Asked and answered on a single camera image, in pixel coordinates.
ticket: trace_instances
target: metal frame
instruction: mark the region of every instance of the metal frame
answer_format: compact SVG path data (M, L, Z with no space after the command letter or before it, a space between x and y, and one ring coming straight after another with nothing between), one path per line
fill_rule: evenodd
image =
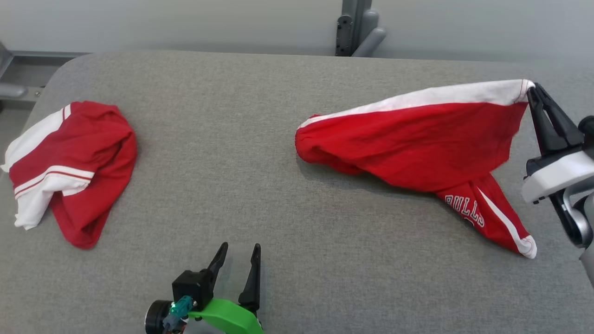
M89 55L89 52L50 52L50 51L10 51L14 57L53 57L76 58Z
M0 79L8 69L15 55L0 43ZM0 100L37 102L43 91L42 87L28 87L19 84L0 82Z
M371 57L386 37L372 0L343 0L336 26L336 56Z

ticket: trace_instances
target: white stripe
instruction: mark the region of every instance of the white stripe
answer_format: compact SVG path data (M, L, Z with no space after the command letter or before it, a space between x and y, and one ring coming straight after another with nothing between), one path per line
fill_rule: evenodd
M66 116L66 110L68 110L68 116L70 116L70 105L66 106L66 108L64 116ZM5 163L0 168L8 173L17 161L31 153L50 133L60 128L64 116L62 116L62 109L60 109L37 122L19 138L12 141L6 150Z
M508 106L517 102L527 102L526 92L530 87L534 87L532 81L518 79L427 88L335 114L312 117L301 124L299 128L335 117L394 111L443 103L486 102Z
M67 105L66 107L64 107L64 119L67 119L68 117L70 117L70 105Z
M17 194L19 191L22 191L23 189L27 188L27 187L31 187L32 185L34 185L35 183L40 182L41 180L43 180L45 178L45 176L49 173L49 172L63 172L63 173L68 173L68 174L73 174L75 176L79 176L79 177L83 177L83 178L93 178L93 175L95 175L94 172L90 172L90 171L83 171L81 169L76 169L76 168L72 168L72 167L67 167L67 166L50 166L49 168L47 168L43 173L41 173L40 175L30 179L29 181L19 185L18 187L14 188L14 193ZM85 182L85 183L89 183L90 181L87 179L79 179L76 177L70 177L73 179L76 179L77 181L81 181L81 182ZM30 191L31 189L34 189L35 187L31 187L29 189L27 189L26 191L23 191L20 195Z
M85 190L88 185L89 185L88 183L85 183L85 184L83 184L83 185L81 185L80 187L77 187L77 188L64 189L64 190L62 190L62 196L63 197L66 197L66 196L76 195L76 194L80 193L81 191Z
M497 218L503 222L505 227L507 228L508 232L511 235L511 238L514 239L516 243L516 247L518 251L529 259L534 259L536 257L536 242L534 242L534 238L531 235L527 236L526 238L520 239L520 235L518 235L518 231L514 224L509 220L509 218L501 212L501 210L493 203L489 197L487 197L480 189L482 197L485 199L486 203L489 205L491 210L497 215Z
M62 174L48 174L38 185L29 188L33 189L32 191L23 191L26 194L18 196L18 217L14 225L25 229L34 228L41 221L55 192L82 189L87 185L85 182L88 180Z

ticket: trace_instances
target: teal connector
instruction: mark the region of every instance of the teal connector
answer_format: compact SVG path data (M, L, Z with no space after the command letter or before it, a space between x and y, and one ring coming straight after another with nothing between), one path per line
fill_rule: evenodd
M171 305L169 314L163 319L163 327L173 329L178 325L179 321L188 315L192 310L193 300L190 296L183 296L177 303Z

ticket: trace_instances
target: red fabric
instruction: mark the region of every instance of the red fabric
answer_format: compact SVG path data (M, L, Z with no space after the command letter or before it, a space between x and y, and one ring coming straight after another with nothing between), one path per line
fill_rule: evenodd
M10 170L15 187L61 165L95 173L80 193L55 192L50 206L64 237L92 248L109 211L127 186L137 156L135 134L117 106L73 102L71 115Z
M454 209L462 218L518 253L505 218L485 196L520 239L529 236L490 174L509 159L526 107L526 102L442 103L337 116L306 123L297 130L295 147L309 163L352 175L370 172L391 185L435 193L446 202L447 196L458 197L462 204L457 201Z

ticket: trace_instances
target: gray padded table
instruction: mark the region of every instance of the gray padded table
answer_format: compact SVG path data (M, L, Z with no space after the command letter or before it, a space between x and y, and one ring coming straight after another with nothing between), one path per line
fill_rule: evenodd
M0 332L143 333L185 269L229 253L215 295L237 300L262 245L267 333L592 333L594 289L552 206L520 196L538 155L529 112L494 172L536 259L482 238L439 199L301 161L295 130L431 86L529 78L578 121L594 70L177 51L102 53L58 70L27 123L75 100L118 105L138 136L132 180L96 247L47 212L30 231L0 175Z

